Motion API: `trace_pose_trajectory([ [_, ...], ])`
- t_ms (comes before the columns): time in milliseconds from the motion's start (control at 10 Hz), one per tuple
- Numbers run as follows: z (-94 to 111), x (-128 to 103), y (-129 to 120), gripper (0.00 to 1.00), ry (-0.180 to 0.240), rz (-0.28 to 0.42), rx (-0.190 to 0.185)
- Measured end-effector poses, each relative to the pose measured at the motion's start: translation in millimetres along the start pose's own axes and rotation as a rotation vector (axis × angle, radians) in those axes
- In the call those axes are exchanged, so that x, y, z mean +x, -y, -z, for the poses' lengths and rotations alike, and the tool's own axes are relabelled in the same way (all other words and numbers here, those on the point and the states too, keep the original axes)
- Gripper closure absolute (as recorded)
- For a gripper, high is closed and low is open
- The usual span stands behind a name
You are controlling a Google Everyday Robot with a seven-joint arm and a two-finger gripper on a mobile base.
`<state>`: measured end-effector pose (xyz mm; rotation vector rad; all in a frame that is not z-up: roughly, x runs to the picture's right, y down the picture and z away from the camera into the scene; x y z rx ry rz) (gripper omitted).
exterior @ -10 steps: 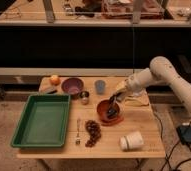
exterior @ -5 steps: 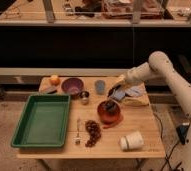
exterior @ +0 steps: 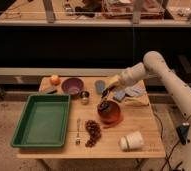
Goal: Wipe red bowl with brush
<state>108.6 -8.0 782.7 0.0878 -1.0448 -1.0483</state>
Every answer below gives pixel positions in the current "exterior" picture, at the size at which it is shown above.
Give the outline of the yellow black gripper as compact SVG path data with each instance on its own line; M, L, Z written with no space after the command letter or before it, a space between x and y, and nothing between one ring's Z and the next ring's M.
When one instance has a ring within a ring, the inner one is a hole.
M121 83L119 75L110 77L107 86L102 92L102 97L107 97L111 91L118 89L120 85Z

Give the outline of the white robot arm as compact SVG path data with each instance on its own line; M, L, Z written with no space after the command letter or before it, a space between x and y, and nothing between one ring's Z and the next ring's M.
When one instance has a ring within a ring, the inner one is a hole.
M140 80L157 77L180 109L183 117L190 124L185 145L183 168L191 171L191 87L183 82L166 64L163 56L157 51L149 51L143 61L123 70L109 79L102 93L106 99L110 91L117 91L135 85Z

